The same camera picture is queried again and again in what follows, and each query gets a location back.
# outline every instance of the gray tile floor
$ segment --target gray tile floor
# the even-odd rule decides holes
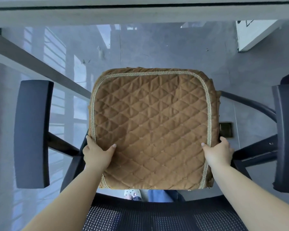
[[[101,72],[120,67],[202,70],[217,90],[274,107],[271,86],[289,74],[289,22],[246,53],[237,52],[234,22],[25,27],[3,29],[3,36],[36,58],[92,89]],[[34,79],[0,65],[0,231],[20,230],[59,193],[70,159],[50,151],[51,185],[17,189],[13,168],[13,126],[21,80]],[[50,131],[79,147],[88,128],[87,101],[54,90]],[[258,111],[221,98],[220,121],[234,124],[232,147],[239,149],[276,133],[276,124]],[[248,168],[260,186],[289,203],[289,194],[272,188],[276,163]],[[120,190],[99,192],[123,197]],[[187,200],[221,194],[211,189],[181,191]]]

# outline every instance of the decorative braided trim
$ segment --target decorative braided trim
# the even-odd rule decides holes
[[[210,99],[210,94],[208,87],[204,80],[196,73],[190,72],[190,71],[149,71],[149,72],[132,72],[132,73],[115,73],[115,74],[108,74],[102,77],[98,83],[96,84],[93,92],[92,92],[92,99],[90,103],[90,125],[91,125],[91,135],[94,137],[94,140],[96,142],[96,135],[95,135],[95,123],[94,123],[94,102],[95,102],[95,96],[97,93],[98,88],[108,78],[113,78],[113,77],[125,77],[125,76],[143,76],[143,75],[161,75],[161,74],[189,74],[194,77],[196,77],[200,82],[201,85],[204,89],[205,95],[206,95],[206,103],[208,107],[208,130],[207,130],[207,145],[210,147],[211,146],[211,140],[212,140],[212,109],[211,109],[211,99]],[[203,167],[203,173],[202,173],[202,179],[200,182],[199,189],[203,189],[206,186],[206,176],[208,173],[208,163],[205,161],[204,167]],[[102,175],[101,183],[103,184],[104,188],[108,188],[109,186],[106,183],[104,174]]]

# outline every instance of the mesh seat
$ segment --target mesh seat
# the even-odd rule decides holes
[[[247,230],[224,196],[188,202],[131,201],[97,193],[83,231]]]

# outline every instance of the hand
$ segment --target hand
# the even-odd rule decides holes
[[[201,143],[207,163],[213,169],[220,166],[230,166],[234,150],[224,137],[220,137],[221,143],[214,147],[209,147]]]
[[[86,136],[86,139],[88,145],[83,148],[86,169],[104,172],[110,164],[117,145],[114,144],[107,151],[103,151],[90,136]]]

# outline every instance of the brown quilted cushion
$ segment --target brown quilted cushion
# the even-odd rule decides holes
[[[105,71],[93,88],[89,135],[104,150],[117,148],[100,187],[212,186],[201,143],[218,142],[218,105],[212,80],[198,70]]]

